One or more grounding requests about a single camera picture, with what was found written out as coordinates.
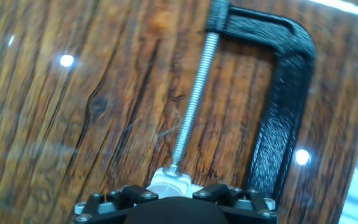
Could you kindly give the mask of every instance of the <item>glossy table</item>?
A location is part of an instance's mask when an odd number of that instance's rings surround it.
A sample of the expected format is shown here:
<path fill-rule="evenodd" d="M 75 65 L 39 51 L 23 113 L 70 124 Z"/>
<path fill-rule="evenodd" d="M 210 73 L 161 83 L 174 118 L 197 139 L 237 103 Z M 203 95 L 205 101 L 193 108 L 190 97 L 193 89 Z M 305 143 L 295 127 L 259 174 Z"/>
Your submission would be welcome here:
<path fill-rule="evenodd" d="M 358 155 L 358 1 L 232 3 L 314 39 L 296 147 L 310 157 L 293 161 L 278 214 L 337 223 Z M 0 223 L 69 223 L 89 194 L 147 185 L 170 163 L 209 4 L 0 0 Z M 220 43 L 182 163 L 196 184 L 241 185 L 273 67 L 271 52 Z"/>

